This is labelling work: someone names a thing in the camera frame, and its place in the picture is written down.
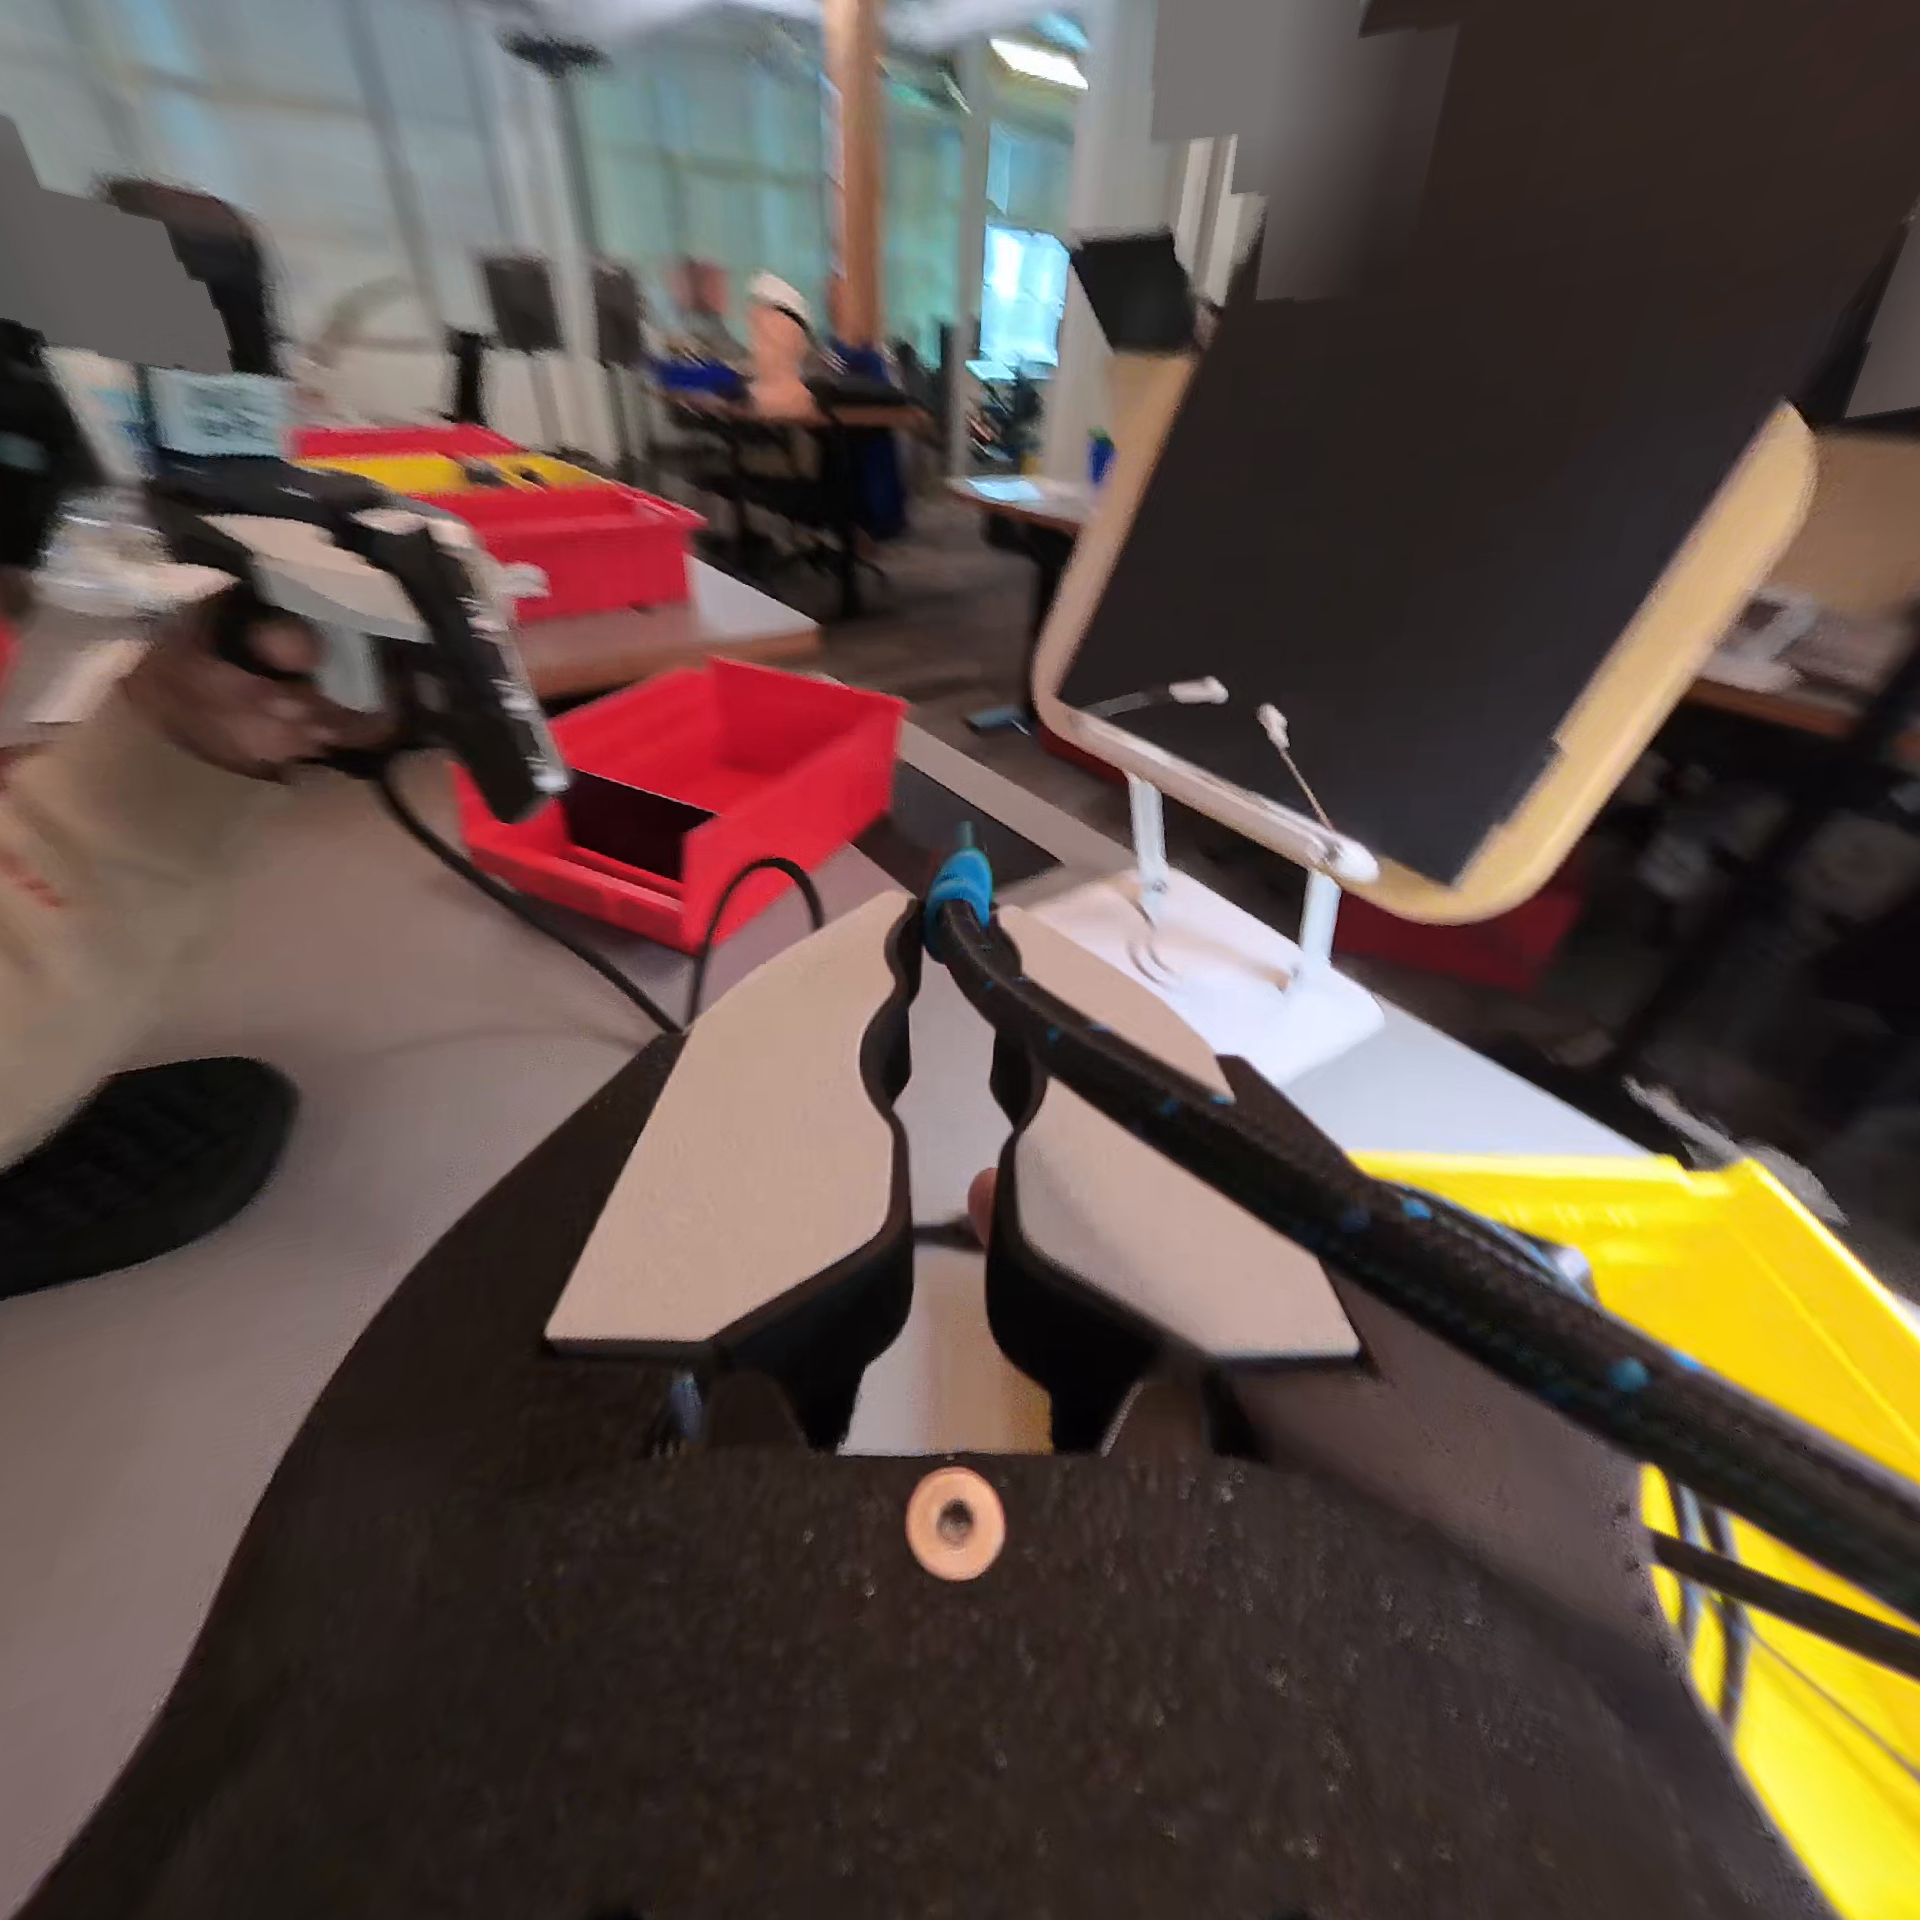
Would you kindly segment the black divider plate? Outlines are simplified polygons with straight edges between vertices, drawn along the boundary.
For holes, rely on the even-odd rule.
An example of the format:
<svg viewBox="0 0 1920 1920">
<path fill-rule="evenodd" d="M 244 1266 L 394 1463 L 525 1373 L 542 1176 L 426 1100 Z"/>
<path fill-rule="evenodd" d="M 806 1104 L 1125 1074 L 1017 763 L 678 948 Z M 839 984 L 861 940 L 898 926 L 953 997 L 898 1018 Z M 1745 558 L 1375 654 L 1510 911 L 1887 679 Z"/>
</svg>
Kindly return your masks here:
<svg viewBox="0 0 1920 1920">
<path fill-rule="evenodd" d="M 717 814 L 610 774 L 575 770 L 559 795 L 557 853 L 574 866 L 674 898 L 717 898 Z"/>
</svg>

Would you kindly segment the yellow plastic bin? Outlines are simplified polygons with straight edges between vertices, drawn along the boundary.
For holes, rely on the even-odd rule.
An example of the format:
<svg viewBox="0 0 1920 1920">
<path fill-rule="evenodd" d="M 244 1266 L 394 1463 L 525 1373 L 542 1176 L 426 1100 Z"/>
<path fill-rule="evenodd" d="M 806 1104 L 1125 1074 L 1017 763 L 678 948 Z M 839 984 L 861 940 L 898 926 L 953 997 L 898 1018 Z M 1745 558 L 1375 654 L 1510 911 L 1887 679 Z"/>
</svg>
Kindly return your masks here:
<svg viewBox="0 0 1920 1920">
<path fill-rule="evenodd" d="M 364 453 L 314 458 L 305 459 L 302 466 L 314 472 L 359 478 L 398 495 L 422 498 L 494 491 L 605 491 L 617 484 L 599 471 L 527 447 Z"/>
<path fill-rule="evenodd" d="M 1599 1306 L 1915 1482 L 1915 1320 L 1751 1159 L 1363 1152 L 1586 1256 Z M 1918 1688 L 1806 1627 L 1654 1571 L 1699 1700 L 1839 1916 L 1918 1916 Z"/>
</svg>

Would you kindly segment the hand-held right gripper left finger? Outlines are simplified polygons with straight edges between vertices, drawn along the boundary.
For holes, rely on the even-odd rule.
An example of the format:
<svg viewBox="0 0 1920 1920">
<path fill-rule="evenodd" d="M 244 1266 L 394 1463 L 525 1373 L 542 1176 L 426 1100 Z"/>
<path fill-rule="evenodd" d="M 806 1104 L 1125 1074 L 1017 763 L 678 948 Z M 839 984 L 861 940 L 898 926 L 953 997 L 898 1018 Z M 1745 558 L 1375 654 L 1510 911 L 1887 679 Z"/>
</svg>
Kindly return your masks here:
<svg viewBox="0 0 1920 1920">
<path fill-rule="evenodd" d="M 557 1352 L 690 1355 L 910 1221 L 918 904 L 878 893 L 701 1013 L 543 1324 Z"/>
</svg>

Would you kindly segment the wooden post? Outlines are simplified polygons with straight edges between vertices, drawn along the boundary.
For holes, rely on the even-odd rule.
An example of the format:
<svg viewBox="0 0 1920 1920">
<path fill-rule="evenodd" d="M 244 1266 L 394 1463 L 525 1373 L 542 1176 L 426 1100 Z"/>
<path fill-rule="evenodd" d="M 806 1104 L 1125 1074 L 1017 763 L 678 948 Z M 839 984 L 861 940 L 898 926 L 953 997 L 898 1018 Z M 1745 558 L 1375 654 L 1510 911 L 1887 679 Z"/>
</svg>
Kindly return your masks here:
<svg viewBox="0 0 1920 1920">
<path fill-rule="evenodd" d="M 883 334 L 881 59 L 883 3 L 823 3 L 833 324 L 853 347 Z"/>
</svg>

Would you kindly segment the white board stand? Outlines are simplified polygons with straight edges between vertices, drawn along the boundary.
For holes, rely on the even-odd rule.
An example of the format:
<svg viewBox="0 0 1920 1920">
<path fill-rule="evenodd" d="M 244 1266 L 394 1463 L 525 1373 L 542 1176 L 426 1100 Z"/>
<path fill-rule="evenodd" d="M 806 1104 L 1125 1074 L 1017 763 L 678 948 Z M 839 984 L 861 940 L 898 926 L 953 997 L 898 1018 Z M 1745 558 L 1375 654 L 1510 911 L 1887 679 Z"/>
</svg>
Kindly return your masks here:
<svg viewBox="0 0 1920 1920">
<path fill-rule="evenodd" d="M 1302 806 L 1228 783 L 1119 727 L 1125 718 L 1233 701 L 1215 677 L 1150 683 L 1079 711 L 1069 741 L 1125 774 L 1133 856 L 1042 904 L 1039 916 L 1156 994 L 1214 1052 L 1244 1059 L 1276 1087 L 1330 1064 L 1385 1027 L 1381 1002 L 1335 970 L 1345 893 L 1381 876 L 1375 855 L 1332 827 L 1290 749 L 1290 722 L 1273 704 L 1241 709 Z M 1279 853 L 1305 876 L 1299 931 L 1279 935 L 1167 855 L 1166 800 Z"/>
</svg>

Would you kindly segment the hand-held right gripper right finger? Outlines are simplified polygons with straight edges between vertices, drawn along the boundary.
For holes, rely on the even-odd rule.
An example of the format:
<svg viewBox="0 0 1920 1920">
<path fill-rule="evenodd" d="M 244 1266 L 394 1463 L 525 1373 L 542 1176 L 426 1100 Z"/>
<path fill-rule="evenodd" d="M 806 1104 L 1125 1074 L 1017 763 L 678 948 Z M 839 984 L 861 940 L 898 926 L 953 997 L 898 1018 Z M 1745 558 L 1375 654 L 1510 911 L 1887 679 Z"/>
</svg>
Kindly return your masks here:
<svg viewBox="0 0 1920 1920">
<path fill-rule="evenodd" d="M 1211 1092 L 1230 1080 L 1211 1050 L 1156 994 L 1044 924 L 998 915 L 1023 972 Z M 1361 1340 L 1321 1264 L 1082 1095 L 1044 1083 L 1007 1140 L 998 1196 L 1014 1248 L 1083 1282 L 1153 1333 L 1226 1362 L 1353 1362 Z"/>
</svg>

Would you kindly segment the person's left hand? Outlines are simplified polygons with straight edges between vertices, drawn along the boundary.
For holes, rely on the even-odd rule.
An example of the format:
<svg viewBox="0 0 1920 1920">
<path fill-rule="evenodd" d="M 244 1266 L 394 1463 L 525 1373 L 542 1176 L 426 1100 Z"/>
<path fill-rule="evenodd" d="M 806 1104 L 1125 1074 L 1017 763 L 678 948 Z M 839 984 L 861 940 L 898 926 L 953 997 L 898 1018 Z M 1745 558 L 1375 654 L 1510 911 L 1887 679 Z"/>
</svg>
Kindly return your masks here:
<svg viewBox="0 0 1920 1920">
<path fill-rule="evenodd" d="M 323 636 L 295 614 L 271 613 L 246 630 L 260 677 L 220 655 L 213 604 L 158 624 L 123 679 L 142 720 L 195 760 L 238 776 L 282 781 L 293 768 L 335 755 L 378 752 L 394 738 L 389 709 L 339 706 L 317 686 Z"/>
</svg>

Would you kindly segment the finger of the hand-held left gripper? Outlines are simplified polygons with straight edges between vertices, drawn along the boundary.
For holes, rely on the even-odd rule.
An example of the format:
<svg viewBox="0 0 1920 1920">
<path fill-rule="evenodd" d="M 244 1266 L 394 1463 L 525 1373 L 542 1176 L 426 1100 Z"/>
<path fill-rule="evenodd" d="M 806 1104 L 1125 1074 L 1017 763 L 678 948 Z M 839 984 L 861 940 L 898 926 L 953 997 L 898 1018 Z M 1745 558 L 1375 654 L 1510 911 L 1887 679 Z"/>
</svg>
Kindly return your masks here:
<svg viewBox="0 0 1920 1920">
<path fill-rule="evenodd" d="M 305 519 L 239 517 L 239 547 L 259 599 L 314 626 L 378 638 L 428 638 L 407 590 L 381 567 Z"/>
</svg>

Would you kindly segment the grey USB hub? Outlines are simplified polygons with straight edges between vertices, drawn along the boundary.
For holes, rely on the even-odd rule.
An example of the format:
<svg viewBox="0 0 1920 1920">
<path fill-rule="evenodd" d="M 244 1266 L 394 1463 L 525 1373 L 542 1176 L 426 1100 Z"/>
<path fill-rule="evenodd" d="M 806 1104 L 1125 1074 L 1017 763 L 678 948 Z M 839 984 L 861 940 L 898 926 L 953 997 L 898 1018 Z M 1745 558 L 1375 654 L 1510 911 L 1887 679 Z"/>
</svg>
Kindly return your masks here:
<svg viewBox="0 0 1920 1920">
<path fill-rule="evenodd" d="M 569 768 L 474 550 L 449 542 L 449 528 L 445 519 L 422 519 L 387 534 L 381 552 L 422 629 L 417 671 L 437 691 L 441 746 L 492 818 L 522 824 L 569 789 Z"/>
</svg>

